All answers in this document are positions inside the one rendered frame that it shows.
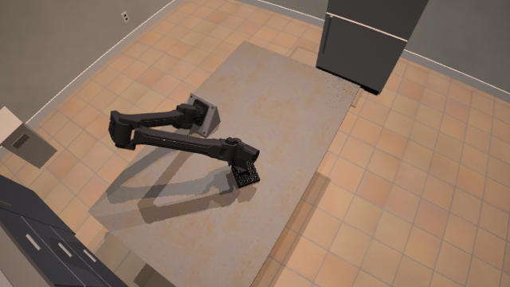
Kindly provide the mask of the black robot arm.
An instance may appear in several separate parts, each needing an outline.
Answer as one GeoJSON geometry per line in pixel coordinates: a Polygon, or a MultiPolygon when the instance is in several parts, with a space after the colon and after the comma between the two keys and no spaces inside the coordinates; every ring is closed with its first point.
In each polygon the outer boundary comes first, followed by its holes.
{"type": "Polygon", "coordinates": [[[193,105],[180,104],[169,112],[122,114],[111,111],[108,131],[118,148],[134,151],[137,144],[146,144],[203,154],[223,161],[232,160],[239,176],[247,175],[249,169],[246,161],[254,163],[260,151],[243,143],[239,138],[203,139],[152,129],[167,125],[177,129],[191,129],[193,124],[202,126],[208,109],[209,105],[195,99],[193,105]],[[134,141],[131,139],[132,130],[135,130],[134,141]]]}

